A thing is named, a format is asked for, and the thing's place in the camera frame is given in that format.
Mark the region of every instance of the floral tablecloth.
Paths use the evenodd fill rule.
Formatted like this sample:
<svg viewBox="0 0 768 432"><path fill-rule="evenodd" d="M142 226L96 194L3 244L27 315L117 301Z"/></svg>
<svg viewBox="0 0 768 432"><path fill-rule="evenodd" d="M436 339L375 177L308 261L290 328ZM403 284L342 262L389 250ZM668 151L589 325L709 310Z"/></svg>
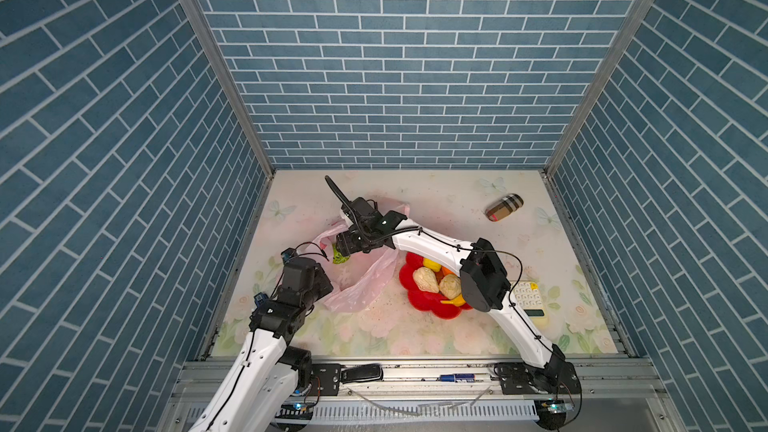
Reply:
<svg viewBox="0 0 768 432"><path fill-rule="evenodd" d="M456 238L483 237L496 249L518 255L523 280L538 283L548 320L542 333L566 353L616 353L576 256L536 171L278 171L226 311L213 355L235 355L248 331L257 292L270 293L280 276L280 251L312 240L339 220L339 202L323 180L327 174L354 198L408 202L410 217ZM483 215L495 200L516 193L519 210L499 222ZM501 256L509 279L519 273ZM314 355L516 354L492 318L464 311L449 321L415 310L397 277L398 264L379 297L356 313L336 313L318 304L292 345Z"/></svg>

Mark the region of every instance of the red plate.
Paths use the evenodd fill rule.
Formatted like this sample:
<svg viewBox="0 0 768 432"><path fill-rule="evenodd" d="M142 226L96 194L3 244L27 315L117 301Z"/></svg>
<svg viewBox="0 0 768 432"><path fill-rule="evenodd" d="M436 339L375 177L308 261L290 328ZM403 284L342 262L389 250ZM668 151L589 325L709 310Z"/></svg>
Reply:
<svg viewBox="0 0 768 432"><path fill-rule="evenodd" d="M400 268L400 284L408 291L408 302L414 309L422 312L432 312L442 319L452 319L458 317L462 310L469 310L468 304L456 307L451 304L442 304L440 301L446 300L443 294L433 292L422 292L413 281L413 273L424 264L424 257L408 252L406 255L406 264Z"/></svg>

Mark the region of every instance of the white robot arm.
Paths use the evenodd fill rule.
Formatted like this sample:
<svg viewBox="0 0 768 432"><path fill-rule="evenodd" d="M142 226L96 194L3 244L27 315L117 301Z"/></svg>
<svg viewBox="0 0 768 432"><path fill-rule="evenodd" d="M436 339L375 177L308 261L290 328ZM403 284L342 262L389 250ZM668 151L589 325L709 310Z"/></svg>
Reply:
<svg viewBox="0 0 768 432"><path fill-rule="evenodd" d="M556 393L562 377L571 376L573 365L514 303L512 285L490 242L457 240L395 211L382 215L364 198L351 202L330 177L326 181L342 202L342 216L350 226L336 236L342 255L388 246L447 267L460 277L466 302L490 314L512 340L536 388ZM283 401L308 385L311 354L288 343L303 325L306 311L332 286L312 259L293 255L283 262L283 282L276 296L251 316L251 332L237 360L191 432L262 432Z"/></svg>
<svg viewBox="0 0 768 432"><path fill-rule="evenodd" d="M466 261L472 253L473 244L423 228L411 219L400 222L398 225L398 228L411 227L416 227L419 230L392 236L395 248L428 258L449 270L456 271L456 274L461 278L462 262ZM465 294L465 300L467 300L468 292L465 291L463 285L464 281L462 280L462 290ZM523 361L535 368L543 369L552 356L552 342L541 336L525 313L519 313L513 309L510 305L510 298L514 299L511 289L506 291L501 300L501 309L491 308L487 312L512 340Z"/></svg>

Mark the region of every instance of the brick wallpaper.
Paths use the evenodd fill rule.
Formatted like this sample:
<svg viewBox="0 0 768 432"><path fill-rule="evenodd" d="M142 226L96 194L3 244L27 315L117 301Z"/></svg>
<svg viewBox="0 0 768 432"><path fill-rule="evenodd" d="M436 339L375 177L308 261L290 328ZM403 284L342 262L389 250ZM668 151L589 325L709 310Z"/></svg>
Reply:
<svg viewBox="0 0 768 432"><path fill-rule="evenodd" d="M656 0L556 174L689 430L766 430L768 0Z"/></svg>
<svg viewBox="0 0 768 432"><path fill-rule="evenodd" d="M0 0L0 430L144 430L264 174L177 0Z"/></svg>
<svg viewBox="0 0 768 432"><path fill-rule="evenodd" d="M541 168L631 1L200 3L279 168Z"/></svg>

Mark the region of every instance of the transparent plastic sheet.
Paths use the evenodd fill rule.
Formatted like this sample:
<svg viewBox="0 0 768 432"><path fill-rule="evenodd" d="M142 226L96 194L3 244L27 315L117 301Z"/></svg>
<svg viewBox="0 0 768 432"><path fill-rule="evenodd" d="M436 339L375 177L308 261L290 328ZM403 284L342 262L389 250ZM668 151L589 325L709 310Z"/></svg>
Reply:
<svg viewBox="0 0 768 432"><path fill-rule="evenodd" d="M404 202L383 198L378 201L378 205L382 214L390 210L396 210L406 216L410 213L410 206ZM313 242L332 259L332 244L336 241L336 234L348 228L340 219L318 235ZM312 247L310 245L306 251L311 252ZM368 307L392 279L397 253L397 250L384 246L372 250L370 254L353 254L341 264L321 260L322 269L333 285L333 292L325 297L322 304L333 312L359 312Z"/></svg>

